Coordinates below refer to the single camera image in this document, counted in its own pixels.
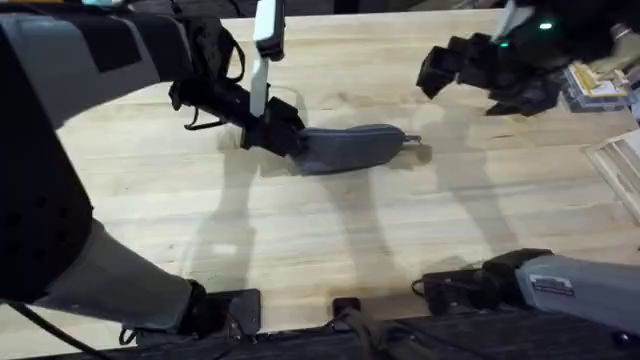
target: wooden tabletop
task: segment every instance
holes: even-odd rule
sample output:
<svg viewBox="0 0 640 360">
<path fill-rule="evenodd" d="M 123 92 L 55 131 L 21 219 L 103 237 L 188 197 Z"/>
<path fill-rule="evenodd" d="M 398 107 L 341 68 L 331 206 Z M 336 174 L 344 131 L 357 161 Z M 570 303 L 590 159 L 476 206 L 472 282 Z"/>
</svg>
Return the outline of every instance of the wooden tabletop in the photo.
<svg viewBox="0 0 640 360">
<path fill-rule="evenodd" d="M 168 84 L 71 120 L 59 131 L 95 206 L 122 243 L 209 291 L 258 288 L 264 330 L 315 326 L 331 300 L 363 299 L 377 317 L 426 313 L 409 284 L 522 247 L 640 264 L 640 230 L 595 172 L 585 146 L 636 128 L 627 112 L 484 117 L 486 93 L 415 87 L 433 45 L 491 32 L 495 11 L 287 19 L 273 94 L 310 125 L 391 123 L 423 136 L 385 166 L 324 177 L 290 172 L 237 131 L 188 132 Z M 251 20 L 225 26 L 249 49 Z M 96 347 L 119 326 L 42 311 Z M 0 357 L 70 351 L 0 309 Z"/>
</svg>

